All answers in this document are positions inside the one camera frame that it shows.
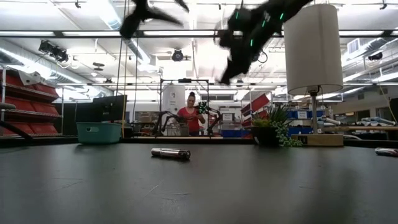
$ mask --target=plant pot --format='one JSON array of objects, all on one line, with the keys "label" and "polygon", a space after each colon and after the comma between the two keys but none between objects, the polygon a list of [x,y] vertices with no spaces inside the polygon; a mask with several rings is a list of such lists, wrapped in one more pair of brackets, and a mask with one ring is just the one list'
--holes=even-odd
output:
[{"label": "plant pot", "polygon": [[252,127],[251,132],[253,139],[260,146],[277,147],[279,146],[279,138],[277,137],[276,128],[273,127]]}]

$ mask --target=table surface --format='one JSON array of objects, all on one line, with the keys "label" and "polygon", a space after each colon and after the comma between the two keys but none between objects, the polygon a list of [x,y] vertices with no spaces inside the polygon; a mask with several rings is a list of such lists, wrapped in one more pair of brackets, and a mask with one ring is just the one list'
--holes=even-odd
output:
[{"label": "table surface", "polygon": [[[189,162],[151,157],[189,149]],[[77,144],[0,149],[0,223],[398,223],[373,149]]]}]

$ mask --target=lamp base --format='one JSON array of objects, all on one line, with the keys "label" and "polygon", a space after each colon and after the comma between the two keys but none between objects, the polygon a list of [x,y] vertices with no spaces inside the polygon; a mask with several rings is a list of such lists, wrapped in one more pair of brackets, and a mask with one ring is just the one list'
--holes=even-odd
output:
[{"label": "lamp base", "polygon": [[301,141],[304,146],[344,146],[342,134],[293,134],[292,139]]}]

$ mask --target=teal bin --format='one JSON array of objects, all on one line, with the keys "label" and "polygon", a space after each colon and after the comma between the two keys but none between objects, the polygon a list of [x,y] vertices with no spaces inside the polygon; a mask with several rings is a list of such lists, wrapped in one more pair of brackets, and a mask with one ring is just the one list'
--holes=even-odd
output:
[{"label": "teal bin", "polygon": [[79,143],[112,144],[120,140],[122,125],[115,123],[76,123]]}]

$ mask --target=woman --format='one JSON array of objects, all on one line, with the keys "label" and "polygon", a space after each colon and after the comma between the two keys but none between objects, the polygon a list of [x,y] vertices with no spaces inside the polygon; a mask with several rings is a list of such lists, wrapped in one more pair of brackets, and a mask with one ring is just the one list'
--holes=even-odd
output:
[{"label": "woman", "polygon": [[206,121],[203,117],[203,115],[198,114],[198,111],[196,108],[193,107],[195,104],[195,93],[190,92],[187,100],[187,106],[184,108],[181,108],[177,115],[185,118],[188,124],[189,128],[189,135],[191,136],[198,136],[199,135],[199,122],[200,121],[202,124],[204,124]]}]

